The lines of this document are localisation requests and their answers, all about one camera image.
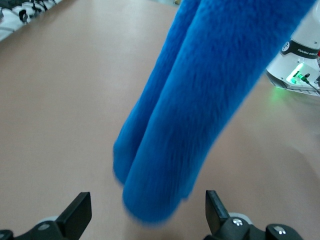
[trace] blue fabric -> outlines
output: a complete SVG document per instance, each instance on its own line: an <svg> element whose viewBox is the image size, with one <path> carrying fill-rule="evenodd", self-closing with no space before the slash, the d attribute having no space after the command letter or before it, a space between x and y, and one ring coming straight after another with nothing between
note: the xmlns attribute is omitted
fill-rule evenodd
<svg viewBox="0 0 320 240"><path fill-rule="evenodd" d="M315 0L183 0L113 148L128 211L166 221L260 75Z"/></svg>

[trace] circular logo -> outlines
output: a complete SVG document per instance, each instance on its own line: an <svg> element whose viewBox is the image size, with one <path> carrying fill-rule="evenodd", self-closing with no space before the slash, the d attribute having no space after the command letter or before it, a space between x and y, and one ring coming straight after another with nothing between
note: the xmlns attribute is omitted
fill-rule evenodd
<svg viewBox="0 0 320 240"><path fill-rule="evenodd" d="M290 48L290 42L286 42L282 47L282 52L287 51Z"/></svg>

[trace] table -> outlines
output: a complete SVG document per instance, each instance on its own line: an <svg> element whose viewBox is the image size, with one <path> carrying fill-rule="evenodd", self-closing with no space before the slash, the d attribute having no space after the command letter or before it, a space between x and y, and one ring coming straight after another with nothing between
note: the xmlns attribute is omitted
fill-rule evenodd
<svg viewBox="0 0 320 240"><path fill-rule="evenodd" d="M230 212L319 238L320 98L262 76L212 148L193 193L161 228L129 218L112 146L177 8L65 0L0 42L0 228L17 235L90 191L82 239L201 240L205 190Z"/></svg>

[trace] black label band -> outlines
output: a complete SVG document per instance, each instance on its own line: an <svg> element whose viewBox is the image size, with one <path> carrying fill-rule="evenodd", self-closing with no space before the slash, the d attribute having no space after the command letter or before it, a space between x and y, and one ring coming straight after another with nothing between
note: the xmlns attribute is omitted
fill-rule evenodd
<svg viewBox="0 0 320 240"><path fill-rule="evenodd" d="M281 53L283 55L293 53L306 59L316 59L319 51L320 49L309 48L291 40L284 44Z"/></svg>

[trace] metal screw head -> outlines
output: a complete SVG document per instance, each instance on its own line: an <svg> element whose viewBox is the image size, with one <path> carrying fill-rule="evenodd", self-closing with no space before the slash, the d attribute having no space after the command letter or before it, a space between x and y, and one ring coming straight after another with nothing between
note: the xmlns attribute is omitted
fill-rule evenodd
<svg viewBox="0 0 320 240"><path fill-rule="evenodd" d="M50 228L50 225L49 224L42 224L39 228L38 228L38 230L39 231L43 231L43 230L46 230L46 229L48 229L48 228Z"/></svg>
<svg viewBox="0 0 320 240"><path fill-rule="evenodd" d="M242 226L242 225L244 224L244 223L243 223L240 219L238 219L238 218L233 219L232 222L233 222L235 225L237 225L238 227L240 227L240 226Z"/></svg>
<svg viewBox="0 0 320 240"><path fill-rule="evenodd" d="M285 235L286 234L286 230L284 230L282 227L280 226L275 226L273 228L279 235Z"/></svg>

